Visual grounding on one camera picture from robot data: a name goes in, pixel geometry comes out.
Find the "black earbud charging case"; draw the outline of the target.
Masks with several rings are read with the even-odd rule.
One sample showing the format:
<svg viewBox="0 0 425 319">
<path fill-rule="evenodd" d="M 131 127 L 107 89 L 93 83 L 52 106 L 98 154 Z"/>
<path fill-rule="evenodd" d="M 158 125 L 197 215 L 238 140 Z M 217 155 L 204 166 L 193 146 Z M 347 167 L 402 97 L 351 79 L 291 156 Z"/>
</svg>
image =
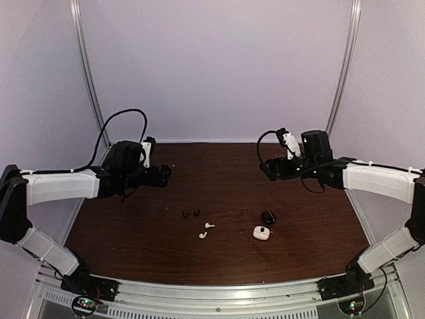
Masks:
<svg viewBox="0 0 425 319">
<path fill-rule="evenodd" d="M 276 218 L 272 211 L 264 211 L 261 214 L 261 218 L 262 218 L 262 221 L 268 225 L 274 224 L 276 222 Z"/>
</svg>

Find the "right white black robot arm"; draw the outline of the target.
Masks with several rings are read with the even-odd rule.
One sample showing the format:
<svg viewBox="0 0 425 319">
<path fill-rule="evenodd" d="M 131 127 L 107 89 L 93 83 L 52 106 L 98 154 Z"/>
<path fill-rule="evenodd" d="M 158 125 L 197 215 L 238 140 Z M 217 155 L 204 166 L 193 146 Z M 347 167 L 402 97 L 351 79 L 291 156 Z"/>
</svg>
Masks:
<svg viewBox="0 0 425 319">
<path fill-rule="evenodd" d="M 424 170 L 404 169 L 356 158 L 334 158 L 327 132 L 310 130 L 298 142 L 285 128 L 271 132 L 286 155 L 264 160 L 257 152 L 260 170 L 270 181 L 316 179 L 321 188 L 365 191 L 397 199 L 411 206 L 407 222 L 383 240 L 359 253 L 346 267 L 340 286 L 356 292 L 385 264 L 424 246 Z"/>
</svg>

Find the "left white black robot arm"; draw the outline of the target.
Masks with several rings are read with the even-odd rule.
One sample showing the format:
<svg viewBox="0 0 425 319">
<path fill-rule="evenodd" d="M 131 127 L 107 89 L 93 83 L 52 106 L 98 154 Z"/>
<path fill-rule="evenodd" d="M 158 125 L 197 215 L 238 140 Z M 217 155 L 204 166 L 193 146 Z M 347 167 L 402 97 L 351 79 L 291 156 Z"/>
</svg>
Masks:
<svg viewBox="0 0 425 319">
<path fill-rule="evenodd" d="M 123 141 L 110 147 L 99 166 L 68 171 L 24 171 L 8 165 L 1 176 L 1 240 L 17 245 L 48 263 L 81 295 L 95 290 L 89 266 L 75 253 L 38 229 L 27 217 L 27 208 L 65 199 L 129 197 L 141 186 L 166 187 L 171 177 L 167 165 L 152 165 L 155 140 Z"/>
</svg>

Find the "white earbud charging case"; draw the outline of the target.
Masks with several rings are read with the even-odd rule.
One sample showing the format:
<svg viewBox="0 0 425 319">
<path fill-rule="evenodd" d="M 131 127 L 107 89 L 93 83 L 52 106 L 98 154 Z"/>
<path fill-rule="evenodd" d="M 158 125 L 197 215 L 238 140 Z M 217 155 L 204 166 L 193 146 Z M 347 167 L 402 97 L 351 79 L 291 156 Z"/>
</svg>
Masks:
<svg viewBox="0 0 425 319">
<path fill-rule="evenodd" d="M 253 229 L 252 236 L 260 241 L 267 241 L 270 237 L 270 230 L 264 226 L 256 226 Z"/>
</svg>

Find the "left circuit board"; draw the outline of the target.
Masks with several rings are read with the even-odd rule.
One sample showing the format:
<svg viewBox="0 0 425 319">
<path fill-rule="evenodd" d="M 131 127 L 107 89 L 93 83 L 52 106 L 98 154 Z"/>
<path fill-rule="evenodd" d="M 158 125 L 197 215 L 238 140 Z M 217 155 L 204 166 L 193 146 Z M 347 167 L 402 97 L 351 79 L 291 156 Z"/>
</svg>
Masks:
<svg viewBox="0 0 425 319">
<path fill-rule="evenodd" d="M 71 310 L 77 316 L 91 316 L 98 309 L 98 303 L 90 300 L 89 298 L 84 298 L 83 296 L 77 296 L 73 299 L 71 303 Z"/>
</svg>

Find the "circuit board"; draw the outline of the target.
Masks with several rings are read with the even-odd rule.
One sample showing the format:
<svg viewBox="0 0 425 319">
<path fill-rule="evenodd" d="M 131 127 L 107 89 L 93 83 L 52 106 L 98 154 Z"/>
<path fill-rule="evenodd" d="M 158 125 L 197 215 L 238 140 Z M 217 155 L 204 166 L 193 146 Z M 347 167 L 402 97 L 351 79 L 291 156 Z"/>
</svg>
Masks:
<svg viewBox="0 0 425 319">
<path fill-rule="evenodd" d="M 71 303 L 71 310 L 77 316 L 91 316 L 98 309 L 98 303 L 90 300 L 89 298 L 84 298 L 83 296 L 77 296 L 73 299 Z"/>
<path fill-rule="evenodd" d="M 344 315 L 355 316 L 365 308 L 365 300 L 361 298 L 340 300 L 338 307 Z"/>
</svg>

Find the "right circuit board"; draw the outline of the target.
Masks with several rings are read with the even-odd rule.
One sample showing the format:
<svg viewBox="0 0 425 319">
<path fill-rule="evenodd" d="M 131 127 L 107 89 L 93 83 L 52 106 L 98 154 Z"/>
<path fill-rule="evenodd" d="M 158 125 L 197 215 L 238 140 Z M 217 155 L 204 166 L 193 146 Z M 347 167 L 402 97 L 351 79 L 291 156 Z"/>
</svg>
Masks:
<svg viewBox="0 0 425 319">
<path fill-rule="evenodd" d="M 338 307 L 344 315 L 355 316 L 365 308 L 365 300 L 361 298 L 340 300 Z"/>
</svg>

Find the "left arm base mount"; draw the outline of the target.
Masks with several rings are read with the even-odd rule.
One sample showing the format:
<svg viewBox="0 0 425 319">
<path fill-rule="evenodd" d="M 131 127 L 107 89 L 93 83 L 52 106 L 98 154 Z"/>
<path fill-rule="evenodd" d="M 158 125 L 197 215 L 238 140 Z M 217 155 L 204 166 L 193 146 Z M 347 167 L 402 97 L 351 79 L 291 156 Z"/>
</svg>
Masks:
<svg viewBox="0 0 425 319">
<path fill-rule="evenodd" d="M 118 291 L 118 282 L 92 276 L 87 273 L 64 276 L 60 288 L 91 299 L 113 302 Z"/>
</svg>

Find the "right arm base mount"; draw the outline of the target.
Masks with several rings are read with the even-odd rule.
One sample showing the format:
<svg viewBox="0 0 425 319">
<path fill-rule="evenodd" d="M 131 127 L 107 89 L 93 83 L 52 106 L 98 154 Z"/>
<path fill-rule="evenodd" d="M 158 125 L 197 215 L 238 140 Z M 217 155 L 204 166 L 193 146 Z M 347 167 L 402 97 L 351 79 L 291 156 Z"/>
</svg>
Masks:
<svg viewBox="0 0 425 319">
<path fill-rule="evenodd" d="M 348 272 L 339 276 L 324 277 L 317 282 L 317 286 L 321 299 L 331 300 L 372 289 L 375 287 L 375 283 L 367 274 Z"/>
</svg>

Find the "aluminium front rail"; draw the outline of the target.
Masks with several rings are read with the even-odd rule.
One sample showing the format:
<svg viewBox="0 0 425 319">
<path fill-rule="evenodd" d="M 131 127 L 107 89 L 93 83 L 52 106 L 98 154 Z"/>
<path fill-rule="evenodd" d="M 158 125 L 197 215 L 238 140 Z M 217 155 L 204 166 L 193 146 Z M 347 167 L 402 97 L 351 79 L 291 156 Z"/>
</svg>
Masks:
<svg viewBox="0 0 425 319">
<path fill-rule="evenodd" d="M 317 278 L 239 286 L 191 286 L 119 280 L 113 301 L 91 318 L 352 318 L 351 301 L 366 313 L 357 318 L 411 318 L 394 266 L 372 275 L 374 288 L 324 300 Z"/>
</svg>

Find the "right aluminium frame post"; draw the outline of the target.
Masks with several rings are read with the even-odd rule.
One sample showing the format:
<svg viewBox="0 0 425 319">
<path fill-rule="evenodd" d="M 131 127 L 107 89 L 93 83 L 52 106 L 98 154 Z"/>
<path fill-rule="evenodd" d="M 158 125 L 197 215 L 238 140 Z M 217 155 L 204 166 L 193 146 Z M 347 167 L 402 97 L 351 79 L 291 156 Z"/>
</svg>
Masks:
<svg viewBox="0 0 425 319">
<path fill-rule="evenodd" d="M 355 55 L 355 49 L 357 46 L 357 39 L 359 36 L 359 29 L 361 24 L 361 4 L 361 0 L 352 0 L 347 30 L 347 38 L 345 41 L 345 49 L 343 53 L 343 60 L 341 63 L 341 70 L 339 73 L 333 103 L 326 125 L 326 132 L 328 133 L 328 136 L 332 135 L 332 132 L 335 128 L 338 113 L 348 83 L 349 71 L 352 65 L 353 57 Z"/>
</svg>

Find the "aluminium frame post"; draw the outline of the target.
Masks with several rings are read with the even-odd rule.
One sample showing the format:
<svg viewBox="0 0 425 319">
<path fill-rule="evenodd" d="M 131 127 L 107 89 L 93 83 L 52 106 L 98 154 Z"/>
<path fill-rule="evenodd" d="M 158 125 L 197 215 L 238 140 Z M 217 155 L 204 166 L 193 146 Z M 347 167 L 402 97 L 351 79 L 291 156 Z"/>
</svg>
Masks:
<svg viewBox="0 0 425 319">
<path fill-rule="evenodd" d="M 352 0 L 347 30 L 347 38 L 345 41 L 345 49 L 343 53 L 343 60 L 341 63 L 341 70 L 339 73 L 333 103 L 326 125 L 326 132 L 328 133 L 328 136 L 332 135 L 332 132 L 335 128 L 338 113 L 348 83 L 349 71 L 352 65 L 353 57 L 355 55 L 355 49 L 357 46 L 357 39 L 359 36 L 359 29 L 361 24 L 361 4 L 361 0 Z"/>
<path fill-rule="evenodd" d="M 82 67 L 82 74 L 84 79 L 84 84 L 88 93 L 90 107 L 92 109 L 94 120 L 97 126 L 98 131 L 100 132 L 105 120 L 100 109 L 98 95 L 96 92 L 96 87 L 94 84 L 94 79 L 92 76 L 92 70 L 90 68 L 90 60 L 88 56 L 85 36 L 84 36 L 84 27 L 82 23 L 82 15 L 80 10 L 79 0 L 70 0 L 70 14 L 72 18 L 72 24 L 74 27 L 74 33 L 76 35 L 76 45 L 78 49 L 78 54 L 80 57 L 80 64 Z"/>
</svg>

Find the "left aluminium frame post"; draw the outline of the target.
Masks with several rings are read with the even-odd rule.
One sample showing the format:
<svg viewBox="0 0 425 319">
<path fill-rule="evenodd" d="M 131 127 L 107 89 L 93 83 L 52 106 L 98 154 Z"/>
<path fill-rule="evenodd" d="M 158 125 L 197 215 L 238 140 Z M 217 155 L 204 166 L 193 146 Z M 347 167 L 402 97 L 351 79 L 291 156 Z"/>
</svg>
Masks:
<svg viewBox="0 0 425 319">
<path fill-rule="evenodd" d="M 82 15 L 80 10 L 79 0 L 70 0 L 70 14 L 72 18 L 72 24 L 74 27 L 74 33 L 76 35 L 76 45 L 78 49 L 78 54 L 80 57 L 80 64 L 82 67 L 82 74 L 84 79 L 84 84 L 88 93 L 90 107 L 92 109 L 94 120 L 97 126 L 98 131 L 100 132 L 105 120 L 100 109 L 98 95 L 96 92 L 96 87 L 94 84 L 94 79 L 92 76 L 92 70 L 90 68 L 90 60 L 88 56 L 85 36 L 84 36 L 84 27 L 82 23 Z"/>
</svg>

